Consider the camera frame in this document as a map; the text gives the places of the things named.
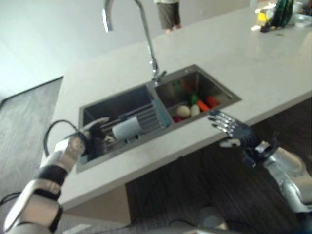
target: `gray shorts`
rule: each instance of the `gray shorts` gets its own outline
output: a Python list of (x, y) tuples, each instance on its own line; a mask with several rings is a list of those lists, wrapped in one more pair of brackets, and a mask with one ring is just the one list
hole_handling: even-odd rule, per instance
[(159, 19), (162, 29), (173, 28), (181, 23), (179, 13), (179, 3), (165, 4), (157, 3)]

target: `person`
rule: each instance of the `person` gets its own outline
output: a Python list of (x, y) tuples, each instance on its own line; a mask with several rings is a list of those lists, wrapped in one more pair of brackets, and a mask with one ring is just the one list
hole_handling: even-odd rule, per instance
[(173, 28), (181, 28), (179, 13), (180, 0), (154, 0), (157, 4), (161, 28), (170, 33)]

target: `sink basin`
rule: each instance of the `sink basin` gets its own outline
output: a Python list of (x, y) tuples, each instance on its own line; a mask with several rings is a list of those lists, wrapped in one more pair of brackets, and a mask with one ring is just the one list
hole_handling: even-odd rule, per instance
[[(192, 95), (197, 96), (210, 109), (221, 109), (240, 100), (196, 65), (168, 75), (155, 90), (172, 117), (177, 116), (176, 110), (179, 106), (191, 107)], [(204, 112), (195, 117), (197, 119), (203, 115)], [(185, 121), (191, 122), (195, 117)]]
[(151, 96), (147, 84), (144, 84), (82, 107), (79, 118), (81, 127), (95, 119), (109, 117), (109, 121), (101, 127), (102, 131), (112, 139), (114, 138), (112, 132), (114, 126), (132, 117), (137, 117), (142, 132), (127, 140), (113, 142), (96, 140), (93, 154), (80, 157), (77, 166), (78, 172), (143, 144), (170, 126), (170, 117), (166, 116), (164, 107), (159, 104), (161, 103)]
[(93, 167), (205, 116), (206, 113), (202, 112), (174, 123), (172, 117), (176, 116), (178, 106), (190, 106), (190, 97), (194, 94), (211, 109), (221, 109), (240, 100), (198, 66), (192, 65), (165, 76), (158, 85), (150, 81), (81, 107), (80, 127), (101, 117), (110, 118), (102, 125), (103, 132), (110, 137), (110, 140), (114, 140), (112, 128), (133, 117), (137, 117), (142, 131), (137, 136), (126, 140), (96, 140), (94, 153), (80, 158), (77, 171)]

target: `white cup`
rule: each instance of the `white cup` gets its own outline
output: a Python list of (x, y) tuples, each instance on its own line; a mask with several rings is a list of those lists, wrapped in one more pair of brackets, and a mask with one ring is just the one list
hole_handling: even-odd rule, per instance
[(141, 128), (137, 117), (132, 117), (112, 128), (116, 140), (129, 140), (140, 134), (142, 131), (143, 129)]

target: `faucet handle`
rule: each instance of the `faucet handle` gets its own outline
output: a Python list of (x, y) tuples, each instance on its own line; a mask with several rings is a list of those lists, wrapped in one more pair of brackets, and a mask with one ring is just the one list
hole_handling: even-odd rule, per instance
[(161, 79), (167, 74), (167, 71), (163, 71), (162, 73), (160, 73), (159, 75), (155, 76), (152, 78), (152, 81), (154, 81), (154, 83), (156, 85), (158, 85), (161, 81)]

